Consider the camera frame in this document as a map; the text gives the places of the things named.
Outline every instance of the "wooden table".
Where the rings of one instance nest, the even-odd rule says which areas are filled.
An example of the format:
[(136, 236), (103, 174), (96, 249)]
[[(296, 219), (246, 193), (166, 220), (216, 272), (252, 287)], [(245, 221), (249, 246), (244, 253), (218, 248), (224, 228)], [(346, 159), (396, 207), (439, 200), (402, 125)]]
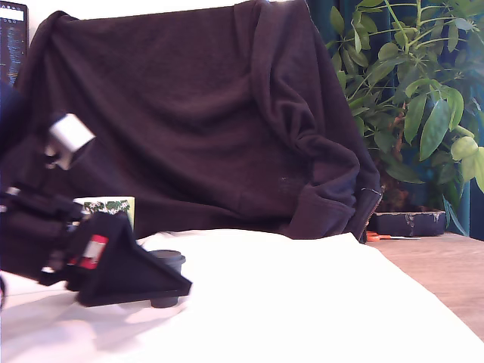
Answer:
[(368, 245), (434, 293), (484, 341), (484, 242), (445, 234)]

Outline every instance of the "monitor screen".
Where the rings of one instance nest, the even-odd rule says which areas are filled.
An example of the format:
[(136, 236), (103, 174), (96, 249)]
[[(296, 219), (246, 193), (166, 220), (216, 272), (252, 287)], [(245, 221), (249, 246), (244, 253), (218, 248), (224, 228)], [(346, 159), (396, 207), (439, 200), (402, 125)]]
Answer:
[(28, 45), (27, 6), (0, 1), (0, 80), (13, 85)]

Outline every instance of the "small container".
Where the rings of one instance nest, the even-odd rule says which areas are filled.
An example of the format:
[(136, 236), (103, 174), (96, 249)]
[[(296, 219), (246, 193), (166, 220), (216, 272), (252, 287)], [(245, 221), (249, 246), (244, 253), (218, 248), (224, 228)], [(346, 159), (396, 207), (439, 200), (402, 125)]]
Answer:
[[(179, 251), (172, 250), (156, 250), (150, 251), (155, 257), (160, 259), (163, 263), (173, 268), (175, 271), (181, 273), (182, 265), (185, 263), (186, 258)], [(163, 297), (160, 299), (152, 299), (151, 306), (154, 308), (162, 309), (169, 308), (178, 304), (178, 297)]]
[(403, 237), (429, 237), (444, 234), (445, 212), (375, 213), (368, 230)]

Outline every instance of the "white table surface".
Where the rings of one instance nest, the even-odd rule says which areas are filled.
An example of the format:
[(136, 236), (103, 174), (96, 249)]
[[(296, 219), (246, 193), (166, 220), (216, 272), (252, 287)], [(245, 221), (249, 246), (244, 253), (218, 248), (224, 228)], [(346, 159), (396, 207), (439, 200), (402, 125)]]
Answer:
[(349, 234), (158, 234), (193, 281), (178, 306), (83, 308), (62, 284), (4, 274), (2, 363), (479, 362), (484, 343), (429, 291)]

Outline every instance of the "scissors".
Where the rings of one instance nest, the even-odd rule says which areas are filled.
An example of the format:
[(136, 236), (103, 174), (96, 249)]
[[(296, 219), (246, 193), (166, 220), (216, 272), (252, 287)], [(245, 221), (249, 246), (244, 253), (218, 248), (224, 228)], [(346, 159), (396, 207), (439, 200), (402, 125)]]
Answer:
[(378, 234), (377, 232), (366, 232), (368, 242), (378, 242), (379, 240), (420, 240), (419, 237), (396, 237), (388, 234)]

